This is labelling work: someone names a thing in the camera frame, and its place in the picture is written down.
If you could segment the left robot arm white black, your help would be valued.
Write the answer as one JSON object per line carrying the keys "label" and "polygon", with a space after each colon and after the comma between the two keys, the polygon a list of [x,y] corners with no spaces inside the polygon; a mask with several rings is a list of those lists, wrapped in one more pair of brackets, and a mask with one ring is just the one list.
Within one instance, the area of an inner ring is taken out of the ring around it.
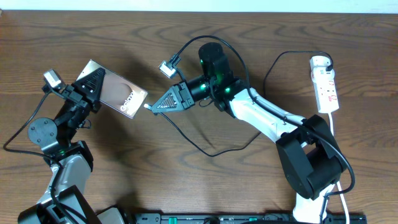
{"label": "left robot arm white black", "polygon": [[105,69],[97,68],[67,85],[55,70],[44,74],[43,92],[61,97],[64,105],[53,119],[30,120],[28,137],[43,152],[52,178],[39,201],[20,213],[18,223],[128,223],[129,217],[115,205],[99,213],[90,207],[83,192],[93,156],[86,142],[72,141],[89,114],[100,109],[105,75]]}

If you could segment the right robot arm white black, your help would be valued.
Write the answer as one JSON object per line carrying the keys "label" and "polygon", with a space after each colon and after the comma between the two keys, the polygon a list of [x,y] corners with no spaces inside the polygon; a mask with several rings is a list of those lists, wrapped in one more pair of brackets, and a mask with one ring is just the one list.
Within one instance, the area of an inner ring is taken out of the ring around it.
{"label": "right robot arm white black", "polygon": [[220,111],[254,126],[275,143],[285,178],[297,193],[294,219],[323,223],[333,188],[350,168],[326,121],[318,115],[294,115],[264,99],[249,82],[234,76],[221,44],[202,45],[198,56],[202,75],[172,85],[146,108],[165,116],[209,98]]}

